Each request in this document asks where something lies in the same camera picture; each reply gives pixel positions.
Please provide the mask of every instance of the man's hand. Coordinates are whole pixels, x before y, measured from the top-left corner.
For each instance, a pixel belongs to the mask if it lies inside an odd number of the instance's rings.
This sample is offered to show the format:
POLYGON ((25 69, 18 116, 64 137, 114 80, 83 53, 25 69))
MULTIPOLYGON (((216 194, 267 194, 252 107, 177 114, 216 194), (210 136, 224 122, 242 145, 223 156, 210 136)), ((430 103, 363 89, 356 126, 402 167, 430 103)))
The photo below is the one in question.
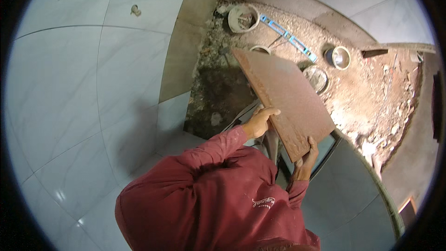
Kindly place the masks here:
POLYGON ((268 130, 268 119, 271 115, 279 115, 280 110, 270 107, 265 108, 260 104, 254 111, 251 119, 242 125, 248 139, 261 137, 268 130))
POLYGON ((291 177, 294 181, 307 181, 311 175, 311 169, 316 163, 316 158, 318 157, 319 150, 318 144, 313 137, 308 137, 309 152, 302 156, 302 159, 294 162, 294 173, 291 177))

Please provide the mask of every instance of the man's right hand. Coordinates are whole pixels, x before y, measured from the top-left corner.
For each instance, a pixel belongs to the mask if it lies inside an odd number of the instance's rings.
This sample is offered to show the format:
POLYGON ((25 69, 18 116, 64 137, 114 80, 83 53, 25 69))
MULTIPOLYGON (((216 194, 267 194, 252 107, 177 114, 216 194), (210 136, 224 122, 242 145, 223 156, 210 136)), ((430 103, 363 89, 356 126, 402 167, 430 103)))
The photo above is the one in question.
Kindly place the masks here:
POLYGON ((319 150, 318 144, 313 137, 308 137, 309 152, 302 156, 301 159, 294 162, 294 173, 291 179, 294 181, 307 181, 311 175, 311 169, 316 163, 319 150))

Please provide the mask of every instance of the blue spirit level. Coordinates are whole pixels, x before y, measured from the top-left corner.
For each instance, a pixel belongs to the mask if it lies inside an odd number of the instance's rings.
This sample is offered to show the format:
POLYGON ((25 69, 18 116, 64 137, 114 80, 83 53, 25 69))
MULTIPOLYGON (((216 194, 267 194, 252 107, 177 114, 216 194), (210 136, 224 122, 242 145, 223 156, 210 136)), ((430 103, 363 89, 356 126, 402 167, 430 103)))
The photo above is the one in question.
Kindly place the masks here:
POLYGON ((285 38, 294 47, 301 51, 301 53, 303 53, 308 59, 310 59, 311 62, 314 63, 316 61, 318 57, 314 53, 312 53, 302 42, 300 42, 293 34, 289 33, 278 23, 268 18, 265 14, 260 14, 260 21, 279 33, 283 38, 285 38))

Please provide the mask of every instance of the dirt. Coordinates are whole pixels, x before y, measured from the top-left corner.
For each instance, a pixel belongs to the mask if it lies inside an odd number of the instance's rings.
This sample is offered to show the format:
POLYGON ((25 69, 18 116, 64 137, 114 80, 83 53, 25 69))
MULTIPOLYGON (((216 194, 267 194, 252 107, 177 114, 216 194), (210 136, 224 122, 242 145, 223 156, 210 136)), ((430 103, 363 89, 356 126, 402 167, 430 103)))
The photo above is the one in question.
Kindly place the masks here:
MULTIPOLYGON (((382 164, 397 148, 404 129, 410 124, 410 114, 416 108, 413 95, 415 93, 416 98, 421 67, 410 61, 409 51, 389 50, 385 55, 363 59, 359 48, 314 23, 274 7, 253 5, 318 56, 315 66, 324 70, 329 80, 328 88, 320 94, 321 101, 338 129, 360 151, 367 148, 366 159, 379 173, 382 164), (324 59, 323 53, 335 46, 349 50, 351 64, 347 70, 340 71, 324 59)), ((272 54, 293 61, 301 70, 313 65, 291 43, 262 22, 248 33, 234 34, 227 25, 227 16, 215 12, 209 24, 210 30, 194 72, 185 124, 186 131, 204 139, 219 133, 256 99, 238 64, 234 64, 228 51, 230 47, 248 50, 263 45, 269 47, 272 54)))

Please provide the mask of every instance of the red hooded sweatshirt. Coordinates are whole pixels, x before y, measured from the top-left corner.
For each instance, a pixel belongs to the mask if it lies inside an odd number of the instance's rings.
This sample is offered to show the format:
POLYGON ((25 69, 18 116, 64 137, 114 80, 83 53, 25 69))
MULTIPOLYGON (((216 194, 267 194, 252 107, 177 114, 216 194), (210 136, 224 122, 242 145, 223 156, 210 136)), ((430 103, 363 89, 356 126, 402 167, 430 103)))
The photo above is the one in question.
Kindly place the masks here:
POLYGON ((283 243, 320 249, 305 229, 302 199, 308 181, 287 191, 277 168, 245 147, 241 126, 179 156, 164 157, 116 199, 115 217, 134 251, 255 250, 283 243))

